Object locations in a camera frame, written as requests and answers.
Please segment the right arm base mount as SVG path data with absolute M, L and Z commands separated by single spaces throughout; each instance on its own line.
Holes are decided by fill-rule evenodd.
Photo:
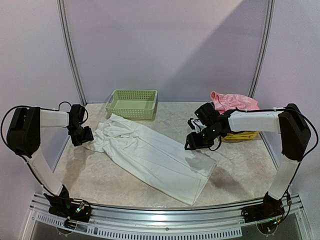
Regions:
M 286 197 L 287 211 L 285 211 L 282 198 L 274 199 L 267 192 L 263 197 L 262 203 L 241 209 L 241 216 L 244 218 L 244 222 L 256 222 L 257 229 L 263 235 L 274 234 L 291 210 L 292 199 L 288 190 L 285 191 L 283 197 Z

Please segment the pink patterned shorts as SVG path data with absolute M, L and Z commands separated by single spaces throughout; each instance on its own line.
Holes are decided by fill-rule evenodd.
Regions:
M 249 111 L 260 109 L 259 103 L 255 99 L 241 94 L 222 94 L 212 91 L 210 97 L 213 101 L 214 108 L 220 114 L 236 108 Z

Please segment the green plastic basket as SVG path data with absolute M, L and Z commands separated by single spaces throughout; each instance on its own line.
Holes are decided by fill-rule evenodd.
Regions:
M 117 89 L 105 109 L 130 120 L 150 121 L 154 118 L 158 91 L 153 89 Z

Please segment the left aluminium frame post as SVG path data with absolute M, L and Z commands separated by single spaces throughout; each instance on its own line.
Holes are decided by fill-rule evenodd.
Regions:
M 79 100 L 81 104 L 85 106 L 87 104 L 87 100 L 86 100 L 83 84 L 80 78 L 80 73 L 78 70 L 74 50 L 73 50 L 73 44 L 72 44 L 71 34 L 70 34 L 70 29 L 68 24 L 66 1 L 57 0 L 57 7 L 58 7 L 62 35 L 64 39 L 64 45 L 65 45 L 73 81 L 75 84 L 76 91 L 78 93 Z

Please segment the white cloth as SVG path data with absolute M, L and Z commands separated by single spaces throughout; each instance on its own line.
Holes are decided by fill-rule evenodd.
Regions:
M 100 122 L 88 150 L 105 153 L 115 164 L 164 194 L 193 205 L 207 184 L 216 160 L 151 128 L 112 114 Z

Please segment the right aluminium frame post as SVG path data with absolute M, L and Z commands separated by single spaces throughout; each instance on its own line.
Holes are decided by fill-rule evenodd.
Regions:
M 258 59 L 257 63 L 254 69 L 254 75 L 253 79 L 248 91 L 248 96 L 250 98 L 253 98 L 258 86 L 260 74 L 263 68 L 263 63 L 264 63 L 264 58 L 266 55 L 267 47 L 268 47 L 268 41 L 270 37 L 270 32 L 271 32 L 271 26 L 272 26 L 272 21 L 273 21 L 273 13 L 274 13 L 274 7 L 275 7 L 275 1 L 274 0 L 268 0 L 267 1 L 267 8 L 266 8 L 266 13 L 265 13 L 265 20 L 264 20 L 264 25 L 263 25 L 263 31 L 262 31 L 262 37 L 261 37 L 261 43 L 259 47 L 259 52 L 258 52 Z

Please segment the front aluminium rail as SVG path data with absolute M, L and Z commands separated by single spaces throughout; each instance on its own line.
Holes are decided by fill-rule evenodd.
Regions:
M 285 220 L 275 229 L 266 221 L 246 222 L 243 208 L 260 198 L 217 206 L 142 208 L 92 204 L 88 223 L 64 227 L 65 219 L 49 213 L 49 202 L 35 194 L 23 240 L 311 240 L 313 234 L 299 195 L 285 205 Z

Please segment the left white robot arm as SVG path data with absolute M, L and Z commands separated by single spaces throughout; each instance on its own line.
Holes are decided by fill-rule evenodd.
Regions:
M 73 104 L 69 111 L 18 105 L 9 109 L 0 124 L 3 143 L 23 159 L 43 189 L 54 197 L 68 194 L 56 178 L 41 149 L 42 128 L 64 128 L 75 147 L 94 140 L 89 126 L 83 126 L 88 111 L 80 104 Z

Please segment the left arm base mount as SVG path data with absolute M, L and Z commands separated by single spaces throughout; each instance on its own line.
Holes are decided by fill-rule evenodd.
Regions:
M 89 223 L 92 213 L 91 204 L 83 199 L 70 198 L 68 192 L 61 192 L 58 196 L 43 194 L 49 201 L 48 212 L 52 215 L 65 218 L 63 226 L 73 229 L 73 221 Z

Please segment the aluminium frame post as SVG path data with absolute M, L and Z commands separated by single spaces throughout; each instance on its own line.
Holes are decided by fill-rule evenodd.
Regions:
M 73 44 L 72 44 L 71 34 L 70 34 L 70 29 L 68 24 L 66 1 L 57 0 L 57 7 L 58 7 L 62 35 L 64 39 L 64 45 L 65 45 L 73 81 L 75 84 L 76 91 L 78 93 L 79 100 L 81 104 L 85 106 L 87 104 L 87 100 L 86 100 L 83 84 L 80 78 L 80 73 L 78 70 L 74 50 L 73 50 Z
M 267 1 L 267 8 L 266 8 L 266 13 L 265 13 L 265 20 L 264 20 L 264 25 L 263 25 L 263 31 L 262 31 L 262 37 L 261 37 L 261 43 L 259 47 L 259 52 L 258 52 L 258 59 L 257 63 L 254 69 L 254 75 L 253 79 L 248 91 L 248 96 L 250 98 L 253 98 L 258 86 L 260 74 L 263 68 L 263 63 L 264 63 L 264 58 L 266 55 L 267 47 L 268 47 L 268 41 L 270 37 L 270 32 L 271 32 L 271 26 L 272 26 L 272 21 L 273 21 L 273 13 L 274 13 L 274 7 L 275 7 L 275 1 L 274 0 L 268 0 Z

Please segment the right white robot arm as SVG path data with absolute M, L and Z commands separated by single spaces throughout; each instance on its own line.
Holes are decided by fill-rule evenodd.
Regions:
M 284 108 L 240 110 L 229 109 L 224 113 L 216 110 L 213 102 L 200 106 L 194 114 L 196 119 L 189 119 L 192 129 L 186 137 L 185 150 L 210 149 L 215 139 L 222 139 L 227 134 L 243 132 L 270 132 L 281 137 L 282 163 L 267 192 L 271 197 L 259 206 L 262 218 L 269 218 L 278 210 L 278 203 L 292 183 L 300 162 L 306 155 L 311 138 L 310 124 L 299 108 L 290 103 Z

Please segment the yellow folded garment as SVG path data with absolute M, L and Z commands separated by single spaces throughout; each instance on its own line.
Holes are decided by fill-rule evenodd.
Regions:
M 222 139 L 225 141 L 249 141 L 254 139 L 259 133 L 259 131 L 245 131 L 237 134 L 228 133 Z

